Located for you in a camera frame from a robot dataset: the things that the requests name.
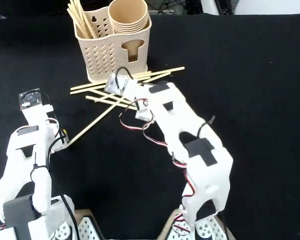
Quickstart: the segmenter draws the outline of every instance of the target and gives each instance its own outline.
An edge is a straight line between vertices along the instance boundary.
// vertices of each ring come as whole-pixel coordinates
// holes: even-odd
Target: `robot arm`
[[[147,99],[147,105],[142,101],[138,104],[136,118],[144,121],[154,118],[173,162],[185,168],[187,184],[179,209],[191,229],[197,220],[214,216],[225,208],[233,159],[208,122],[196,115],[173,83],[142,86],[122,75],[116,80],[113,74],[105,92],[135,102]],[[182,132],[197,139],[183,144],[179,138]]]
[[[11,134],[6,151],[6,167],[0,179],[0,220],[6,229],[0,231],[0,240],[48,239],[65,221],[72,225],[61,197],[51,196],[52,180],[46,168],[50,152],[66,148],[69,140],[60,136],[59,122],[47,115],[53,111],[52,105],[42,105],[36,90],[27,92],[20,105],[29,125]],[[15,199],[31,181],[33,194]],[[71,198],[64,197],[74,212]]]

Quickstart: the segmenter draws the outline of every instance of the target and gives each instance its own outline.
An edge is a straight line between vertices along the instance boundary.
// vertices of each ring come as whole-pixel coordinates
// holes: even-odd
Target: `plastic basket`
[[[90,82],[108,79],[109,75],[121,66],[128,68],[132,74],[148,70],[148,45],[152,26],[150,16],[145,29],[136,33],[114,34],[107,6],[86,11],[85,14],[99,38],[82,38],[75,25],[74,33],[82,51]],[[143,45],[139,47],[137,56],[128,58],[128,50],[123,48],[123,44],[131,40],[142,40]]]

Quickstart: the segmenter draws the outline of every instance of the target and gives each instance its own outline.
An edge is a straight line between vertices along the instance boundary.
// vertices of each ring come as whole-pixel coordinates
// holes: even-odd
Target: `basket handle hole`
[[[128,62],[138,61],[139,48],[145,44],[145,41],[141,39],[134,39],[124,42],[121,47],[128,51]]]

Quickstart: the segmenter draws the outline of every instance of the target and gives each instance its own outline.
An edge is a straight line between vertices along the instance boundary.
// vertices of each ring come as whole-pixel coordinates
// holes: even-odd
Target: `black tablecloth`
[[[237,239],[300,239],[300,15],[152,19],[149,69],[186,67],[166,80],[198,115],[216,115],[212,127],[233,156],[228,227]],[[85,82],[69,17],[0,21],[0,177],[10,134],[26,124],[18,93],[47,92],[73,137],[108,107],[69,94]],[[106,238],[155,238],[185,180],[166,149],[120,126],[120,111],[53,154],[51,170]],[[149,134],[161,137],[155,126]]]

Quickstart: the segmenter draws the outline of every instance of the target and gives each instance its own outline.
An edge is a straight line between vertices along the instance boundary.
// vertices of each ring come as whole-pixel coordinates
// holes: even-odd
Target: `stacked paper cups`
[[[108,8],[110,23],[116,34],[134,34],[146,28],[149,14],[144,0],[114,0]],[[122,45],[129,57],[138,55],[138,48],[143,41],[130,40]]]

